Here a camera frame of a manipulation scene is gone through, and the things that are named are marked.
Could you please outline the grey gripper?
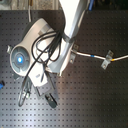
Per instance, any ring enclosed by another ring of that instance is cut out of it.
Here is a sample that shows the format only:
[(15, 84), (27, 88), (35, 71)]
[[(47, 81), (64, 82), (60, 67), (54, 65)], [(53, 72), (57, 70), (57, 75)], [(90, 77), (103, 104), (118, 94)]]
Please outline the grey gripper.
[[(41, 87), (48, 83), (48, 76), (42, 73), (32, 72), (30, 74), (30, 79), (35, 87)], [(57, 106), (57, 102), (51, 94), (47, 94), (45, 98), (52, 108), (55, 108)]]

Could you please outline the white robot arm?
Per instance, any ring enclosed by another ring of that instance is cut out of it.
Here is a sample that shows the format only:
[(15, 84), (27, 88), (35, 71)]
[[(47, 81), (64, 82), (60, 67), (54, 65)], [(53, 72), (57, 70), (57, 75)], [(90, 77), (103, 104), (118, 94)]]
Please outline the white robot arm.
[(81, 21), (91, 4), (91, 0), (59, 1), (65, 17), (64, 27), (54, 30), (43, 18), (30, 22), (22, 41), (11, 50), (11, 68), (16, 75), (24, 77), (19, 106), (31, 93), (31, 86), (39, 99), (45, 97), (52, 108), (57, 106), (50, 92), (40, 95), (38, 88), (47, 83), (52, 86), (50, 73), (62, 73), (68, 65)]

